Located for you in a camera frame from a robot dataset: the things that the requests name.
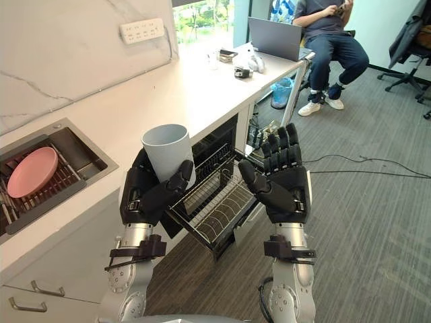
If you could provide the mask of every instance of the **man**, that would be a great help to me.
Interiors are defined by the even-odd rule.
[[[308,104],[298,113],[309,116],[321,109],[322,91],[329,81],[329,63],[339,61],[345,69],[326,93],[326,102],[343,110],[339,99],[344,86],[357,79],[368,67],[368,56],[358,41],[344,31],[354,0],[298,0],[293,24],[304,28],[305,47],[316,53],[310,70]]]

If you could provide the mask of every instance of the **wire rack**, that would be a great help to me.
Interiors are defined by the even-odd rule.
[[[171,206],[170,215],[217,256],[256,199],[241,178],[233,151],[214,168],[204,181]]]

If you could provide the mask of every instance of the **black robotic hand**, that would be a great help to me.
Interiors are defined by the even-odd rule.
[[[120,205],[123,224],[156,225],[168,205],[184,194],[192,170],[193,162],[185,160],[169,180],[160,183],[145,149],[141,149],[127,172]]]
[[[248,188],[266,206],[273,223],[306,223],[310,192],[294,124],[279,128],[278,138],[270,134],[262,150],[265,175],[257,173],[246,159],[238,165]]]

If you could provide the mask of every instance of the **cabinet drawer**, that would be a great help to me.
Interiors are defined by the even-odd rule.
[[[10,298],[16,306],[42,309],[45,312],[29,312],[12,308]],[[77,301],[62,297],[55,297],[22,291],[20,289],[3,286],[0,288],[0,322],[4,323],[76,323],[93,322],[97,315],[98,304]]]
[[[33,291],[35,281],[44,291],[58,293],[62,287],[65,297],[100,302],[108,286],[103,268],[122,230],[118,205],[111,203],[6,285]]]

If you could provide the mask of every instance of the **gray carpet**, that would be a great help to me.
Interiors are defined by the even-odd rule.
[[[332,75],[340,71],[334,63]],[[292,121],[305,161],[327,154],[356,160],[391,159],[431,174],[431,121],[403,84],[379,81],[369,69],[343,93],[346,109],[325,105]],[[298,107],[306,103],[300,94]],[[283,111],[259,105],[259,123],[281,120]],[[318,252],[313,295],[316,322],[421,323],[431,316],[431,180],[368,173],[414,175],[387,161],[354,163],[327,157],[306,164],[312,174],[309,246]],[[231,245],[214,263],[211,254],[187,236],[155,268],[146,314],[200,313],[264,323],[259,281],[271,275],[263,241],[273,232],[262,218],[240,246]]]

